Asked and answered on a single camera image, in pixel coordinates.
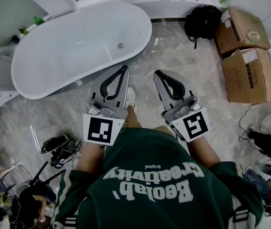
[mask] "sleeve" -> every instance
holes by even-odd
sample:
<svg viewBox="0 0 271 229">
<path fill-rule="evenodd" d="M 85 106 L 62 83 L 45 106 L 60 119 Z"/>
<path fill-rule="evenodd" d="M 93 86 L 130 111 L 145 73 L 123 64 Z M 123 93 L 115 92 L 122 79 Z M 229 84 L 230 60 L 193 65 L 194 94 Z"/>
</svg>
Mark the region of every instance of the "sleeve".
<svg viewBox="0 0 271 229">
<path fill-rule="evenodd" d="M 214 173 L 214 175 L 226 185 L 231 194 L 255 216 L 255 226 L 257 226 L 264 213 L 262 199 L 257 189 L 243 177 L 241 164 L 235 162 L 220 162 L 210 167 L 209 170 Z"/>
<path fill-rule="evenodd" d="M 64 223 L 75 217 L 79 205 L 87 198 L 87 189 L 98 179 L 87 172 L 68 170 L 62 173 L 52 222 Z"/>
</svg>

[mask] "cardboard box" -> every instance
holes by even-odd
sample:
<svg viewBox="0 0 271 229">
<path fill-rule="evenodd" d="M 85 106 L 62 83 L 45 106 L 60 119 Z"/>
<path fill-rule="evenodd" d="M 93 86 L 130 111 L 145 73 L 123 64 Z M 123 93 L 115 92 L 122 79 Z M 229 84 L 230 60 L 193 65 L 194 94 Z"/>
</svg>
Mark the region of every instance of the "cardboard box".
<svg viewBox="0 0 271 229">
<path fill-rule="evenodd" d="M 248 33 L 256 31 L 260 40 L 255 44 Z M 242 10 L 229 7 L 222 17 L 215 33 L 220 54 L 243 48 L 271 48 L 265 28 L 258 17 Z"/>
<path fill-rule="evenodd" d="M 236 50 L 222 61 L 228 101 L 261 104 L 271 100 L 271 59 L 259 48 Z"/>
</svg>

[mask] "bathroom floor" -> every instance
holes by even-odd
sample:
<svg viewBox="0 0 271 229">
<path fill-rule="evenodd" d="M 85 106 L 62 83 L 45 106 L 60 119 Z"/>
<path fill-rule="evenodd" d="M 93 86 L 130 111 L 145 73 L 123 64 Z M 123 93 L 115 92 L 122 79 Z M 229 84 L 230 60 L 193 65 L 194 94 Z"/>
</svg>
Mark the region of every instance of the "bathroom floor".
<svg viewBox="0 0 271 229">
<path fill-rule="evenodd" d="M 238 120 L 234 120 L 224 134 L 212 139 L 218 131 L 227 127 L 233 117 L 243 114 L 248 107 L 227 101 L 221 59 L 213 40 L 199 39 L 195 50 L 194 43 L 189 41 L 180 22 L 153 23 L 152 37 L 147 47 L 124 63 L 130 68 L 129 85 L 136 91 L 137 117 L 143 127 L 154 128 L 164 124 L 160 117 L 163 104 L 153 81 L 154 71 L 174 71 L 190 80 L 201 104 L 207 108 L 212 131 L 206 138 L 223 161 L 237 161 L 246 167 L 262 157 L 247 141 L 238 141 L 243 132 Z M 82 83 L 81 86 L 68 86 L 61 93 L 43 99 L 30 100 L 18 96 L 9 101 L 0 108 L 0 148 L 13 157 L 16 164 L 22 163 L 34 176 L 49 159 L 46 158 L 47 154 L 41 155 L 38 151 L 31 128 L 40 147 L 48 138 L 59 134 L 83 139 L 82 115 L 86 112 L 91 82 L 99 74 L 83 78 L 78 82 Z M 254 124 L 259 128 L 260 122 L 271 112 L 271 107 L 267 105 L 271 103 L 252 106 L 248 114 L 255 112 L 243 118 L 241 126 L 247 128 Z M 72 168 L 72 164 L 66 165 L 66 168 Z M 26 172 L 19 172 L 18 169 L 11 172 L 15 173 L 18 182 L 29 178 Z M 56 172 L 47 166 L 40 178 L 47 179 Z M 57 179 L 54 180 L 52 185 L 56 187 L 57 182 Z"/>
</svg>

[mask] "freestanding bathtub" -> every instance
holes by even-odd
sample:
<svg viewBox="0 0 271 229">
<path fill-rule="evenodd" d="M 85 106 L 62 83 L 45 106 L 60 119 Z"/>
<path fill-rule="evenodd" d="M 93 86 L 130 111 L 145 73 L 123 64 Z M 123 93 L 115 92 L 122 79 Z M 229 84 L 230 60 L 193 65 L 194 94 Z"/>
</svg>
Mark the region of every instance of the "freestanding bathtub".
<svg viewBox="0 0 271 229">
<path fill-rule="evenodd" d="M 26 98 L 43 98 L 140 53 L 151 33 L 148 15 L 129 3 L 103 3 L 64 15 L 21 40 L 12 61 L 13 84 Z"/>
</svg>

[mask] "black backpack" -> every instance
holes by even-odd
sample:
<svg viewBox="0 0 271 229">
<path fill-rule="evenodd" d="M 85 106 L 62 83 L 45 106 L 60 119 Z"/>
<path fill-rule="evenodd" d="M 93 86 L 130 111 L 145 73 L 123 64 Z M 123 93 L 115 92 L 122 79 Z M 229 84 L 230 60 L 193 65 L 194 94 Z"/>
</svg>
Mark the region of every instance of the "black backpack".
<svg viewBox="0 0 271 229">
<path fill-rule="evenodd" d="M 221 12 L 212 5 L 201 5 L 187 15 L 184 29 L 188 39 L 195 42 L 195 49 L 199 37 L 213 39 L 220 18 Z"/>
</svg>

